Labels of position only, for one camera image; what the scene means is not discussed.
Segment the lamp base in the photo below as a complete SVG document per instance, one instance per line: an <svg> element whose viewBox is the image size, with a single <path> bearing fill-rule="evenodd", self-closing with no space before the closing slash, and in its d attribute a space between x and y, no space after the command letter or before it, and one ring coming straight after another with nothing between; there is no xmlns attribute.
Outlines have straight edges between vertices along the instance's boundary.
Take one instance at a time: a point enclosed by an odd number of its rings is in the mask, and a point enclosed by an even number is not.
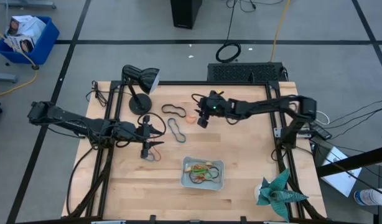
<svg viewBox="0 0 382 224"><path fill-rule="evenodd" d="M134 114L142 115L151 110L152 101L149 96L142 93L139 93L136 96L139 99L139 103L136 102L134 97L129 101L129 108Z"/></svg>

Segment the black floor stripe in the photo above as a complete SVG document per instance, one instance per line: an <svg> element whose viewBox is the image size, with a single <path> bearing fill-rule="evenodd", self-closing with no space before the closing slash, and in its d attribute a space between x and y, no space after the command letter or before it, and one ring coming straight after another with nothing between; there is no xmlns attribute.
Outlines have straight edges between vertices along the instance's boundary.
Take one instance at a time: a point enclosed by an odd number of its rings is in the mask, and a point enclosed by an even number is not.
<svg viewBox="0 0 382 224"><path fill-rule="evenodd" d="M240 44L273 44L273 40L231 40ZM77 40L90 45L152 45L152 44L223 44L225 40ZM72 40L57 40L55 44L71 44ZM277 40L277 45L382 45L382 40Z"/></svg>
<svg viewBox="0 0 382 224"><path fill-rule="evenodd" d="M81 13L79 21L78 21L77 28L75 30L73 37L72 37L72 41L70 43L67 56L65 57L60 75L58 76L57 84L54 88L54 92L53 92L53 95L51 98L51 101L54 103L57 102L58 94L60 93L61 86L62 86L63 80L65 78L65 74L67 73L68 66L69 66L69 63L70 63L71 58L72 58L73 50L75 49L75 46L76 46L76 41L79 38L79 34L80 34L81 29L82 29L82 25L85 21L87 10L90 6L90 1L91 0L86 0L86 2L85 2L85 5L83 7L82 13ZM42 148L46 132L47 132L47 127L45 127L45 126L41 127L41 129L39 131L39 135L37 136L37 139L35 142L34 149L32 151L30 158L29 158L27 168L25 170L24 176L22 177L19 189L17 191L16 198L14 199L14 203L12 204L10 214L7 218L7 223L9 223L9 224L15 223L17 220L17 216L18 216L19 210L21 208L22 201L25 197L25 193L26 193L26 190L28 188L30 178L32 177L32 173L35 169L36 161L37 161L37 158L39 156L39 152Z"/></svg>
<svg viewBox="0 0 382 224"><path fill-rule="evenodd" d="M368 21L366 20L366 17L364 15L364 12L361 9L360 4L357 0L352 0L355 9L357 10L357 14L360 17L360 20L364 26L365 32L370 38L370 41L372 42L373 48L375 50L376 55L378 56L379 62L382 66L382 50L380 49L380 46L378 45L378 42L376 41L375 36L373 35L373 32L371 30L370 25L368 24Z"/></svg>

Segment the bottle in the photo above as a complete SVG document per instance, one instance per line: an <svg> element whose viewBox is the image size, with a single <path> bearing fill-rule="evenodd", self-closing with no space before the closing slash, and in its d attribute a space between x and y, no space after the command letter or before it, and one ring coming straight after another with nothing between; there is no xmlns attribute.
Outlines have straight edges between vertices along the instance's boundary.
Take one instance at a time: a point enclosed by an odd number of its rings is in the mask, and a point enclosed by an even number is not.
<svg viewBox="0 0 382 224"><path fill-rule="evenodd" d="M373 189L357 190L354 199L359 205L382 205L382 194Z"/></svg>

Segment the teal origami figure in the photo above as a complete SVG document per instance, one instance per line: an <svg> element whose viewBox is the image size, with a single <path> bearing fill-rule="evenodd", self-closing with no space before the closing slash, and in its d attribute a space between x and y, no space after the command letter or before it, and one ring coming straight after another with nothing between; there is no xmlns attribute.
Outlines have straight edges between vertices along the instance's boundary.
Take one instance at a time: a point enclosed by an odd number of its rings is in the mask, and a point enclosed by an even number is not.
<svg viewBox="0 0 382 224"><path fill-rule="evenodd" d="M285 203L305 200L308 196L285 190L286 182L289 178L289 169L284 170L271 183L263 178L257 205L271 205L273 210L287 222L289 222L288 211Z"/></svg>

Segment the lamp shade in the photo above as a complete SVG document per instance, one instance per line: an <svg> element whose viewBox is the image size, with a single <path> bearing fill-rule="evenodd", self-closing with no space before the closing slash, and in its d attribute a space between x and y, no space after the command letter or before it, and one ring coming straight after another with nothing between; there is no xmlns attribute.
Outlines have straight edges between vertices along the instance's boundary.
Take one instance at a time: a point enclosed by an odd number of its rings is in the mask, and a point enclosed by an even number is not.
<svg viewBox="0 0 382 224"><path fill-rule="evenodd" d="M159 83L159 69L147 68L143 70L137 82L144 93L152 93Z"/></svg>
<svg viewBox="0 0 382 224"><path fill-rule="evenodd" d="M146 68L141 70L132 65L125 65L122 69L123 78L130 78L137 81L140 89L146 93L152 93L159 83L159 69L158 68Z"/></svg>

